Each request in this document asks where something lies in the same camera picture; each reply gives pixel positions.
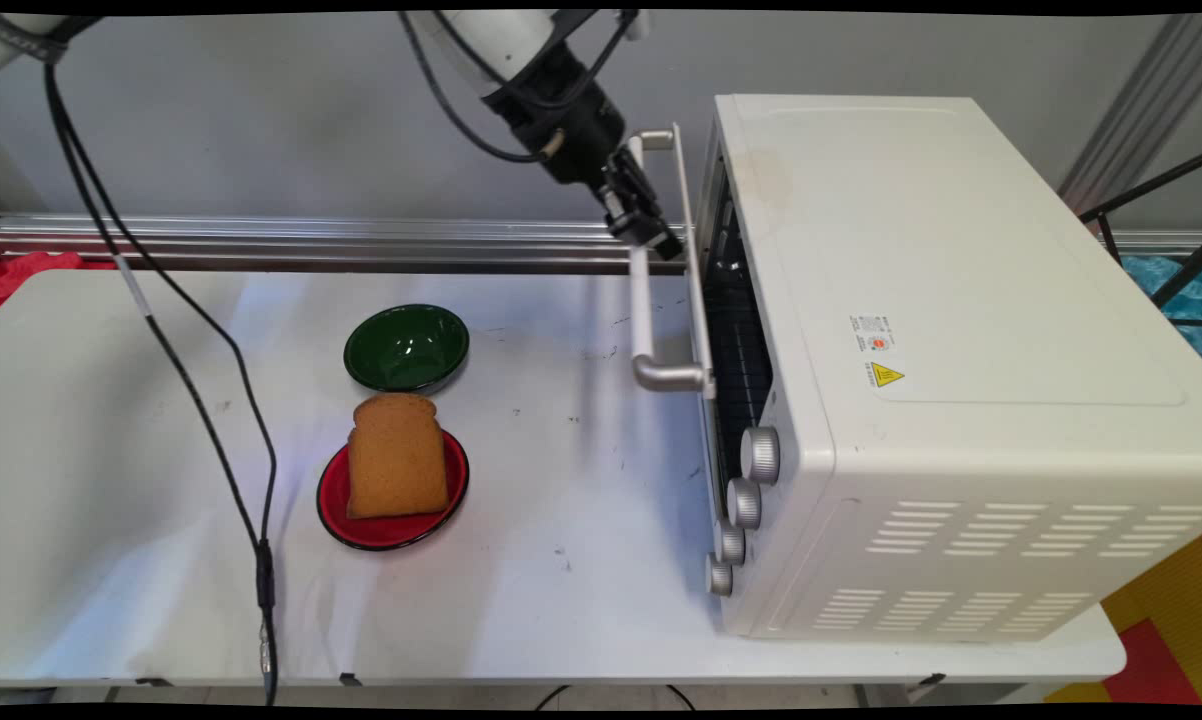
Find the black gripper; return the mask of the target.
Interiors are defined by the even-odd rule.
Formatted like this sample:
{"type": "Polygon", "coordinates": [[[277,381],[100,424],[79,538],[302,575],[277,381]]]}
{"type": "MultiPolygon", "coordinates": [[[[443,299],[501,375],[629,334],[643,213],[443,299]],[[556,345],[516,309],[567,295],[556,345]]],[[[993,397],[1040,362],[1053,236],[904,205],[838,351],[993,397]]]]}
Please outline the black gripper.
{"type": "Polygon", "coordinates": [[[645,243],[655,258],[679,258],[684,245],[662,219],[645,172],[627,145],[625,121],[596,79],[566,44],[555,44],[482,99],[525,151],[549,154],[543,163],[560,184],[602,186],[607,232],[623,243],[645,243]]]}

